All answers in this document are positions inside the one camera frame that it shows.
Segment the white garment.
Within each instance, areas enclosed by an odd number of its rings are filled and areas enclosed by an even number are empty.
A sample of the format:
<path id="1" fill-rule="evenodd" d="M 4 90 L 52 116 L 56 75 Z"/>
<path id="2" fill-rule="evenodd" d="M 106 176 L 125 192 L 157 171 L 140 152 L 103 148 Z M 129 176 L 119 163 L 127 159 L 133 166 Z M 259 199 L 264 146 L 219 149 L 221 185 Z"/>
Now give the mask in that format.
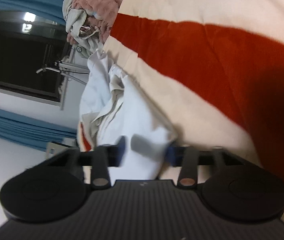
<path id="1" fill-rule="evenodd" d="M 120 165 L 109 169 L 112 183 L 156 178 L 166 149 L 177 139 L 173 125 L 103 50 L 89 57 L 87 67 L 90 73 L 80 100 L 79 135 L 91 147 L 125 140 Z"/>

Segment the crumpled light patterned clothes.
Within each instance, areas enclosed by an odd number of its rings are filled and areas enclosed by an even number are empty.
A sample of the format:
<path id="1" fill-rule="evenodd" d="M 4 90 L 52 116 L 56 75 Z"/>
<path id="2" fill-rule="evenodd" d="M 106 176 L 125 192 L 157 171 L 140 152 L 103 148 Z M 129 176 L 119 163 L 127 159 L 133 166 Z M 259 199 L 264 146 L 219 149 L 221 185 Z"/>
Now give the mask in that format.
<path id="1" fill-rule="evenodd" d="M 88 58 L 97 49 L 102 48 L 99 39 L 100 29 L 96 25 L 86 23 L 87 17 L 92 16 L 93 20 L 102 18 L 97 12 L 88 9 L 73 9 L 73 0 L 63 0 L 62 14 L 66 22 L 67 41 L 76 46 L 82 57 Z"/>

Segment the black and cream chair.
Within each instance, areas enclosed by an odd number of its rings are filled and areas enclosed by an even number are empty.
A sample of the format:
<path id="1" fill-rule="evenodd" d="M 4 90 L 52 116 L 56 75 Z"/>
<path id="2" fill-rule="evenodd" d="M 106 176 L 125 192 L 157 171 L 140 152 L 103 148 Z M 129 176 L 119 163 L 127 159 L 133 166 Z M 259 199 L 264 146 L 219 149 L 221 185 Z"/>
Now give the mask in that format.
<path id="1" fill-rule="evenodd" d="M 49 159 L 54 155 L 57 155 L 65 151 L 67 148 L 72 148 L 77 146 L 78 144 L 76 142 L 76 139 L 73 138 L 63 138 L 62 142 L 57 142 L 57 141 L 48 142 L 46 148 L 46 159 Z"/>

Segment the metal tripod stand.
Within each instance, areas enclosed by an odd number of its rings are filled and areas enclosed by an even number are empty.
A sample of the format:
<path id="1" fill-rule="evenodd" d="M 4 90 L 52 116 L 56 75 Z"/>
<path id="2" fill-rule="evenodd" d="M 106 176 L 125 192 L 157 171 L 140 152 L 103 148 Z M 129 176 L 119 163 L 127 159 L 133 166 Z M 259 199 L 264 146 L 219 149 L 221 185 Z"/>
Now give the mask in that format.
<path id="1" fill-rule="evenodd" d="M 87 58 L 83 57 L 80 46 L 72 47 L 68 55 L 63 59 L 55 61 L 52 67 L 45 65 L 36 70 L 36 74 L 46 71 L 61 74 L 67 80 L 74 80 L 83 85 L 86 85 L 87 82 L 81 80 L 78 76 L 88 76 L 90 73 L 90 70 L 87 67 Z"/>

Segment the blue curtain left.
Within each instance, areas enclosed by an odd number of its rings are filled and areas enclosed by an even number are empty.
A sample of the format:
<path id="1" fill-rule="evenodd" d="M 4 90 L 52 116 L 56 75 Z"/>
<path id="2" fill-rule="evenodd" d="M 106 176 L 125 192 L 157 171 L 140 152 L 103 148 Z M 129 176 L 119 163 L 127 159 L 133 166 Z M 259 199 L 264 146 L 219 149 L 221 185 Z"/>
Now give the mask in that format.
<path id="1" fill-rule="evenodd" d="M 1 139 L 45 151 L 49 142 L 61 143 L 65 138 L 76 139 L 76 136 L 75 129 L 0 109 Z"/>

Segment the striped red cream bedspread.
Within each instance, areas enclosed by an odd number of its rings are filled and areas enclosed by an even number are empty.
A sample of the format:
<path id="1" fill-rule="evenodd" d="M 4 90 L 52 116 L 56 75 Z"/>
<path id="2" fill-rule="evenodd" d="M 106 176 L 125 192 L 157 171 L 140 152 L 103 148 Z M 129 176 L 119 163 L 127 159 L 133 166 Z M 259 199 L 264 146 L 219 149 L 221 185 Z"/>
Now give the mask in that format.
<path id="1" fill-rule="evenodd" d="M 180 142 L 284 180 L 284 0 L 120 0 L 104 50 Z"/>

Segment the dark window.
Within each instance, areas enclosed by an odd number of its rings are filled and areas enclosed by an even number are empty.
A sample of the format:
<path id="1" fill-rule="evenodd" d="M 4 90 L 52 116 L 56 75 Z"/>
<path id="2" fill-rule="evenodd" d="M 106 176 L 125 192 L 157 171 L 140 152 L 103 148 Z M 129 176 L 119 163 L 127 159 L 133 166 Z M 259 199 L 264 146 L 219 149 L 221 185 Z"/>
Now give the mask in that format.
<path id="1" fill-rule="evenodd" d="M 52 68 L 67 52 L 66 38 L 62 24 L 0 10 L 0 89 L 59 102 L 64 77 Z"/>

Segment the pink fluffy garment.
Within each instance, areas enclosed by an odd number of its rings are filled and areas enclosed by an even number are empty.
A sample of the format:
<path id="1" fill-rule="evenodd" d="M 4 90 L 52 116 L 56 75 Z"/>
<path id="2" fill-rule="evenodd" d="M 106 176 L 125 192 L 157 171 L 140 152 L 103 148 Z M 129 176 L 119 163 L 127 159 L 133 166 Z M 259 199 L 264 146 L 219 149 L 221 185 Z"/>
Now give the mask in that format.
<path id="1" fill-rule="evenodd" d="M 63 17 L 67 25 L 72 26 L 68 15 L 79 12 L 80 25 L 94 26 L 99 29 L 99 39 L 105 43 L 110 35 L 120 5 L 123 0 L 64 0 Z"/>

